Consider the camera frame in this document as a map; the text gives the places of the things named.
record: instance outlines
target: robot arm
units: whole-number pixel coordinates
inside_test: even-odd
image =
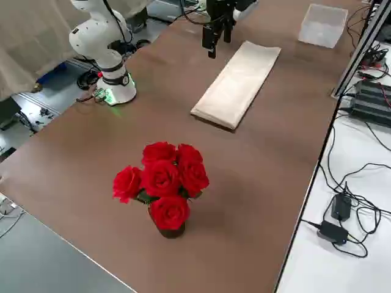
[[[90,19],[69,34],[69,42],[80,55],[95,59],[102,72],[97,88],[106,91],[111,104],[125,103],[136,95],[136,88],[122,60],[121,54],[108,45],[124,39],[130,42],[131,34],[123,16],[112,10],[107,0],[71,0],[80,11],[89,12]]]
[[[230,43],[233,26],[257,4],[258,0],[207,0],[206,10],[211,20],[203,25],[202,46],[209,50],[210,58],[216,58],[216,45],[223,31],[224,41]]]

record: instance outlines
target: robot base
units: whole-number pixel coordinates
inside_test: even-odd
[[[134,97],[136,96],[136,87],[134,86],[134,82],[130,77],[130,74],[129,80],[129,83],[123,86],[107,84],[103,81],[102,78],[100,78],[97,82],[97,89],[105,91],[106,98],[104,99],[104,101],[110,106],[127,103],[134,99]]]

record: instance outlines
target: white table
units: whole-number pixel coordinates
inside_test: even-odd
[[[391,78],[381,80],[391,84]],[[336,129],[335,146],[331,153],[330,166],[339,182],[349,172],[358,170],[368,162],[391,166],[391,152],[383,148],[369,129],[359,120],[342,117],[334,121]],[[391,148],[391,129],[370,124],[376,135]],[[332,142],[330,135],[321,164],[326,166],[326,156]],[[368,167],[367,171],[348,178],[348,186],[355,194],[365,196],[377,207],[391,211],[391,170]],[[322,171],[315,175],[313,188],[309,192],[302,219],[321,223],[323,212],[334,196],[327,187]],[[330,216],[326,220],[338,225]],[[363,224],[370,230],[373,227],[373,213],[363,217]],[[374,235],[369,235],[364,243],[368,257],[355,258],[337,251],[330,242],[316,235],[316,228],[299,222],[287,262],[282,272],[278,293],[369,293],[389,292],[391,288],[391,216],[384,215]],[[363,234],[359,229],[356,213],[344,227],[359,240]],[[363,251],[355,244],[348,243],[341,249],[354,253]]]

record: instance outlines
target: clear plastic box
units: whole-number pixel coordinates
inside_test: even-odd
[[[299,41],[334,48],[345,29],[346,9],[311,4],[301,24]]]

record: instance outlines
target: rose bouquet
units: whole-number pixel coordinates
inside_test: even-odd
[[[197,198],[209,185],[199,151],[167,142],[147,145],[141,162],[144,170],[127,166],[113,182],[113,197],[121,203],[137,200],[148,205],[160,233],[175,238],[185,231],[190,215],[188,199]]]

